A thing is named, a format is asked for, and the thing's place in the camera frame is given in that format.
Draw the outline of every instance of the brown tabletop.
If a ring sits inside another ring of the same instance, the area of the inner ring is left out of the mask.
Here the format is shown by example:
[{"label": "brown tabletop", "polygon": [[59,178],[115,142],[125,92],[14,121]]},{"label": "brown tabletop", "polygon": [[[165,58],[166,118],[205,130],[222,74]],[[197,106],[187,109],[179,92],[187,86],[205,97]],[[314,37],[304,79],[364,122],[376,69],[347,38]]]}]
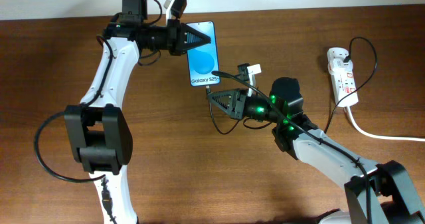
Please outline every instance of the brown tabletop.
[{"label": "brown tabletop", "polygon": [[[327,49],[367,37],[379,69],[352,108],[357,123],[374,134],[423,136],[424,14],[425,6],[407,5],[185,14],[182,22],[214,21],[220,69],[260,63],[256,78],[265,93],[281,76],[297,78],[304,112],[322,129],[334,105]],[[0,22],[0,223],[102,223],[94,185],[49,176],[33,136],[45,118],[86,93],[102,55],[95,34],[108,19]],[[354,44],[353,62],[359,85],[374,65],[363,41]],[[212,89],[235,87],[222,80]],[[189,84],[186,56],[163,53],[153,66],[135,67],[123,109],[133,135],[131,202],[143,222],[255,223],[347,209],[344,191],[279,151],[271,126],[218,134],[205,90]],[[223,130],[234,124],[215,113]],[[403,164],[425,200],[424,143],[368,138],[342,109],[328,134],[366,158]],[[43,132],[40,145],[53,170],[87,177],[72,158],[63,120]]]}]

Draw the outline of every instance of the wooden table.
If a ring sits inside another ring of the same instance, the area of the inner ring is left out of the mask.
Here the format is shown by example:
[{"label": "wooden table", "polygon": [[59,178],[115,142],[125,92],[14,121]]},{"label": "wooden table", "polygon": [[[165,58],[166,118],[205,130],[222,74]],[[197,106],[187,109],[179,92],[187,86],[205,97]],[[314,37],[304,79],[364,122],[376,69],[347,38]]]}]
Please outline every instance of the wooden table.
[{"label": "wooden table", "polygon": [[[425,130],[425,6],[294,9],[186,14],[183,22],[216,25],[220,69],[260,63],[260,89],[281,76],[297,78],[304,111],[324,128],[333,95],[326,69],[330,47],[369,38],[379,69],[359,93],[353,112],[374,134],[423,136]],[[109,17],[0,22],[0,223],[101,223],[92,183],[66,183],[37,163],[33,136],[41,122],[77,104],[96,73],[95,34]],[[373,69],[366,43],[353,48],[355,78]],[[223,80],[213,90],[240,87]],[[232,126],[218,110],[223,129]],[[205,91],[189,84],[187,58],[163,53],[136,67],[124,100],[133,135],[131,201],[148,223],[255,223],[315,216],[347,208],[345,194],[309,165],[281,153],[270,130],[239,125],[221,136],[209,117]],[[358,133],[339,109],[328,134],[354,152],[402,163],[425,200],[425,144],[375,140]],[[86,177],[71,155],[63,120],[42,134],[41,152],[59,173]]]}]

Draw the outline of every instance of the blue circle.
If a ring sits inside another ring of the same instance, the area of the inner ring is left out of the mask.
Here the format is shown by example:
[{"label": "blue circle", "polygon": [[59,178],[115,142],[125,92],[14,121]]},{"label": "blue circle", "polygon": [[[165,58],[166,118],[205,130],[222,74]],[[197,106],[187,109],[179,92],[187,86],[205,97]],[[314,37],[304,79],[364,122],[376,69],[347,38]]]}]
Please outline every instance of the blue circle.
[{"label": "blue circle", "polygon": [[207,52],[193,50],[192,56],[192,68],[198,74],[208,74],[214,68],[214,58]]}]

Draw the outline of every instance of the smartphone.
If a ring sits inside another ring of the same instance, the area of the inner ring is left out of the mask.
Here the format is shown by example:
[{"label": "smartphone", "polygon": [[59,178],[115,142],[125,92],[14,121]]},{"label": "smartphone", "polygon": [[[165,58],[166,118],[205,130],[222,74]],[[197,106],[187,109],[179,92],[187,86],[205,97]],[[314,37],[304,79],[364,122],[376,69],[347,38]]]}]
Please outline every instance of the smartphone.
[{"label": "smartphone", "polygon": [[211,38],[211,43],[187,51],[191,85],[205,86],[220,83],[220,77],[211,74],[212,71],[218,70],[214,23],[205,21],[187,25]]}]

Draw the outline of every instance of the white cable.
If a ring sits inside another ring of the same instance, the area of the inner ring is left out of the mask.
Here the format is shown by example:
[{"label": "white cable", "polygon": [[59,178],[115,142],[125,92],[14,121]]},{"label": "white cable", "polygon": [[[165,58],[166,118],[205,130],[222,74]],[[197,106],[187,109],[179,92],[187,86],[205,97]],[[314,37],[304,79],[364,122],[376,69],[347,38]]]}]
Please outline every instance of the white cable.
[{"label": "white cable", "polygon": [[378,138],[378,139],[384,139],[384,140],[405,140],[405,141],[417,141],[417,142],[425,142],[425,138],[409,138],[409,137],[392,137],[392,136],[381,136],[381,135],[374,135],[370,134],[368,132],[363,131],[357,124],[356,121],[354,121],[353,114],[351,113],[350,106],[345,107],[348,113],[348,117],[350,118],[351,123],[353,124],[354,128],[357,129],[360,133],[371,137],[371,138]]}]

